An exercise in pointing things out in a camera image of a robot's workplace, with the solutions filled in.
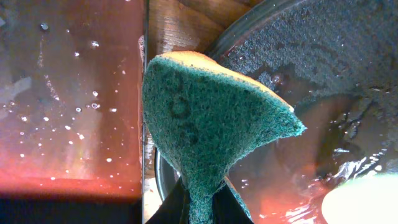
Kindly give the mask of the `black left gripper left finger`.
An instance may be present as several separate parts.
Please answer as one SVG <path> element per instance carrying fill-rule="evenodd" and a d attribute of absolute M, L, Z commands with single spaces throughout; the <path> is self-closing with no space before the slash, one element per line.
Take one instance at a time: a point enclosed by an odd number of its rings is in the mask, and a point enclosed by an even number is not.
<path fill-rule="evenodd" d="M 190 193 L 178 179 L 173 190 L 146 224 L 189 224 Z"/>

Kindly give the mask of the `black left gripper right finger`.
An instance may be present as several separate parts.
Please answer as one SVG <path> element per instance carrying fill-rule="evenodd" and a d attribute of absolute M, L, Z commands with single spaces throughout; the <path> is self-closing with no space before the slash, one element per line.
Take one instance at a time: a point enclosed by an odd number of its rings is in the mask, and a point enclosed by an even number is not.
<path fill-rule="evenodd" d="M 220 188 L 213 195 L 213 223 L 253 224 L 229 179 L 223 179 Z"/>

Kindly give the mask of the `green yellow sponge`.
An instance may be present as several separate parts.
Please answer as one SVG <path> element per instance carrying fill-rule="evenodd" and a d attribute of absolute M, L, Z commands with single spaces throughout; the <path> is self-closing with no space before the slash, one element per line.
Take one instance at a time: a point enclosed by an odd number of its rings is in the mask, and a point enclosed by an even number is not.
<path fill-rule="evenodd" d="M 305 131 L 294 109 L 268 87 L 192 51 L 149 62 L 142 103 L 157 150 L 189 190 L 189 224 L 213 223 L 213 195 L 238 160 Z"/>

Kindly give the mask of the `pale green plate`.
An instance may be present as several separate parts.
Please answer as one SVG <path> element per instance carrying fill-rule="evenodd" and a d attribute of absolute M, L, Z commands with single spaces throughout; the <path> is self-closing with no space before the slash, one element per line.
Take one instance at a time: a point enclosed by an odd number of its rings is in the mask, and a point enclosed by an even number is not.
<path fill-rule="evenodd" d="M 362 177 L 339 185 L 322 202 L 329 224 L 397 224 L 397 176 Z"/>

